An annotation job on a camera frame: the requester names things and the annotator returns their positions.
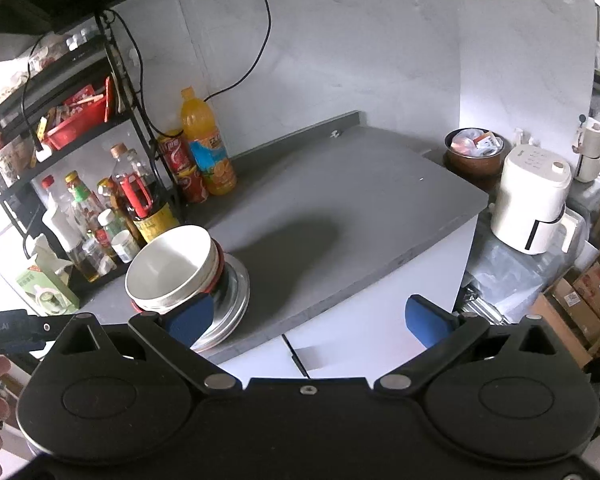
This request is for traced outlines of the white ceramic bowl back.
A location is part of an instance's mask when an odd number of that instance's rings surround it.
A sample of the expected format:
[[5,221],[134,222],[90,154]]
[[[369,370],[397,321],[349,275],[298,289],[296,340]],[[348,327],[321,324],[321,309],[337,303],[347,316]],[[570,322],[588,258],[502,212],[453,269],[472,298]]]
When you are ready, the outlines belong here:
[[207,230],[178,226],[138,253],[125,274],[125,291],[139,309],[166,314],[208,289],[220,263],[220,250]]

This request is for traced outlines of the large white flower plate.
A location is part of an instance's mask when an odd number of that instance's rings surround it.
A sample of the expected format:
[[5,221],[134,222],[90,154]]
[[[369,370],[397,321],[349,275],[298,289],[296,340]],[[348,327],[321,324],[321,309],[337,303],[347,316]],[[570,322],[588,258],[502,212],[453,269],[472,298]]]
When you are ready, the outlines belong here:
[[224,255],[224,269],[212,290],[213,321],[192,345],[198,353],[206,352],[223,342],[246,314],[250,299],[250,277],[246,267],[234,256]]

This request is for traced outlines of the green carton box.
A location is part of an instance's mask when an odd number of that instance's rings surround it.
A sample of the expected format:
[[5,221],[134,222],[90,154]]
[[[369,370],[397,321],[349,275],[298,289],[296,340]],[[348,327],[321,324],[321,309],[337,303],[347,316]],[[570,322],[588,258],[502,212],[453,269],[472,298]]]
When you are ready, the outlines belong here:
[[73,314],[80,300],[69,287],[73,263],[59,258],[44,234],[29,245],[30,258],[16,278],[20,292],[38,315]]

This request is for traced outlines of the cardboard boxes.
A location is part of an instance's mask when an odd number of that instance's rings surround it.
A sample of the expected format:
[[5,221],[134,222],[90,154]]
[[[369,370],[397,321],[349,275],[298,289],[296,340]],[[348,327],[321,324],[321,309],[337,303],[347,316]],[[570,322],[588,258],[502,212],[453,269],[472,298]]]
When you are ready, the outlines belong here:
[[600,358],[600,216],[593,260],[574,266],[541,292],[531,312],[544,318],[579,366]]

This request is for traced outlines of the white spray oil bottle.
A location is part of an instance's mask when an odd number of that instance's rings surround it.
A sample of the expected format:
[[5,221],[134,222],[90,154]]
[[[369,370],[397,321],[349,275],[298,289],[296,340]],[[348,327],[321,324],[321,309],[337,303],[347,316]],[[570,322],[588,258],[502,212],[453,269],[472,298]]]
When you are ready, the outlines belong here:
[[84,278],[93,283],[99,278],[94,264],[82,248],[84,240],[81,233],[69,222],[67,216],[58,208],[50,208],[43,214],[43,223],[55,234],[62,249]]

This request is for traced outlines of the red cap vinegar bottle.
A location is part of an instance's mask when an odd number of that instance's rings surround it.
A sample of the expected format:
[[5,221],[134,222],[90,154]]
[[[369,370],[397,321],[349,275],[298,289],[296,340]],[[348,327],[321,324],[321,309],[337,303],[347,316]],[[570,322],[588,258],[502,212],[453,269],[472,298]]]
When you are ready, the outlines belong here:
[[69,191],[51,174],[44,177],[41,184],[50,203],[55,204],[68,220],[73,221],[72,197]]

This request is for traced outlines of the small white pill jar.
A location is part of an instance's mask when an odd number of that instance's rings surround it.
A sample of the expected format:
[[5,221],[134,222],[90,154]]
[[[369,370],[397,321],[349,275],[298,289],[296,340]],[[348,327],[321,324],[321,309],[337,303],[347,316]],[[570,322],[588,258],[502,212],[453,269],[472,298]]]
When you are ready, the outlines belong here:
[[111,240],[111,247],[123,263],[131,263],[140,252],[140,246],[128,230],[117,233]]

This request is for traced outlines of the green cap sauce bottle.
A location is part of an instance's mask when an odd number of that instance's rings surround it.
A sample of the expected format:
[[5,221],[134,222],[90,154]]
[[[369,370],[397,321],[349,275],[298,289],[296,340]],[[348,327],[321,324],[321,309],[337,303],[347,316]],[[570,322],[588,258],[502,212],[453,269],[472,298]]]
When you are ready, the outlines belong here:
[[99,199],[76,171],[69,172],[65,176],[65,182],[72,196],[72,210],[81,232],[104,244],[107,235],[98,221],[98,216],[104,211],[104,207]]

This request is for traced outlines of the red plastic basket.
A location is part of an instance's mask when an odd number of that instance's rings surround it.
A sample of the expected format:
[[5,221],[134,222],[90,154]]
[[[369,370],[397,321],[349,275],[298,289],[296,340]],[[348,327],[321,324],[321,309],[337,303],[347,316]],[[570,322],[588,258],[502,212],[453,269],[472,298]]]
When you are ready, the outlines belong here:
[[109,122],[113,114],[114,81],[107,76],[99,90],[87,84],[52,108],[45,116],[47,124],[41,141],[52,150],[60,151],[82,134]]

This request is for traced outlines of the red chip can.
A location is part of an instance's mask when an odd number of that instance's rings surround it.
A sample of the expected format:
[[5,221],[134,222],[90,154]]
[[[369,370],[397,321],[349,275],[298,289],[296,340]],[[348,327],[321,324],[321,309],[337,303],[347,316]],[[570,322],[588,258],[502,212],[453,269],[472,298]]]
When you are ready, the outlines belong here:
[[158,145],[186,200],[190,204],[205,202],[209,193],[197,163],[185,142],[184,132],[172,130],[166,136],[160,134]]

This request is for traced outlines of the brown pot with trash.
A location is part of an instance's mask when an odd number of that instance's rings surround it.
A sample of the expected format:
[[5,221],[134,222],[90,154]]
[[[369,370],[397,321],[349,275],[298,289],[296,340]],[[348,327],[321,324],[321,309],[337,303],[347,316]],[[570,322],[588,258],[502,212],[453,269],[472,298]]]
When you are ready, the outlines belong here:
[[501,173],[508,147],[504,138],[489,129],[460,128],[444,138],[445,167],[462,177],[487,179]]

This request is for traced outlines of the black metal shelf rack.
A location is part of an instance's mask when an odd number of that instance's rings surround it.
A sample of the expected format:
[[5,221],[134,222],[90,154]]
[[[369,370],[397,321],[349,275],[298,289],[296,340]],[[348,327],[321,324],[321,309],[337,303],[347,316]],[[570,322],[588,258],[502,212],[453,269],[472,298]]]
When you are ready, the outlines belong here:
[[56,162],[130,122],[158,179],[158,191],[174,214],[182,213],[180,193],[168,162],[158,148],[157,131],[143,107],[143,93],[135,90],[122,61],[113,24],[122,17],[113,10],[95,16],[97,32],[75,49],[51,62],[0,103],[1,147],[23,140],[23,168],[9,177],[12,165],[0,166],[0,206],[22,238],[43,227],[46,211],[33,180]]

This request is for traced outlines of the white kettle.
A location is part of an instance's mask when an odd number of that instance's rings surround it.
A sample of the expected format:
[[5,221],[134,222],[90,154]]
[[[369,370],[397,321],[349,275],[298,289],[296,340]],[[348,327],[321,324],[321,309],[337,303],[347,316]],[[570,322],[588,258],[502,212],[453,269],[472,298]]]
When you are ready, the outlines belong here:
[[572,150],[579,156],[574,178],[581,183],[591,183],[600,177],[600,122],[579,116],[577,137]]

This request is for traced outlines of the orange juice bottle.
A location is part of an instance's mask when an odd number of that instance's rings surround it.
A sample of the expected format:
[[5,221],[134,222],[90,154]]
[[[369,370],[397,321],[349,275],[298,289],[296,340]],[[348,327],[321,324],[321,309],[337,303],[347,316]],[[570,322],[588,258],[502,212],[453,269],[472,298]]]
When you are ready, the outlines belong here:
[[181,122],[184,136],[210,194],[226,195],[237,184],[237,176],[211,107],[199,99],[192,87],[181,91]]

